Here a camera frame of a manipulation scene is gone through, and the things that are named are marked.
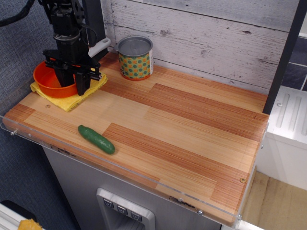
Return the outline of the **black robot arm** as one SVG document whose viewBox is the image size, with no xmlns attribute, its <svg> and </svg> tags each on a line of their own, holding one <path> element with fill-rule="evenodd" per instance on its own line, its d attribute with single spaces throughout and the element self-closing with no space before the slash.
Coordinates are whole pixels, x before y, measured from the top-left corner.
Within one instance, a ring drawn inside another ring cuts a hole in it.
<svg viewBox="0 0 307 230">
<path fill-rule="evenodd" d="M 92 45 L 87 40 L 90 29 L 84 20 L 84 9 L 77 0 L 40 0 L 57 49 L 44 50 L 45 64 L 53 68 L 62 87 L 76 84 L 77 94 L 84 95 L 91 80 L 100 80 L 100 64 L 88 54 Z"/>
</svg>

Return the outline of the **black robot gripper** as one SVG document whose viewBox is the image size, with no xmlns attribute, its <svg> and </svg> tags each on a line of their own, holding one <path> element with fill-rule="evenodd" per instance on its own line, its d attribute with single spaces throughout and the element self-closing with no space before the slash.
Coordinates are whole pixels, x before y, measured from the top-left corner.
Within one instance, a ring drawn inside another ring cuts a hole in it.
<svg viewBox="0 0 307 230">
<path fill-rule="evenodd" d="M 53 68 L 61 87 L 76 82 L 78 95 L 84 95 L 91 80 L 100 80 L 100 64 L 89 55 L 89 47 L 80 34 L 54 34 L 56 49 L 45 49 L 46 66 Z"/>
</svg>

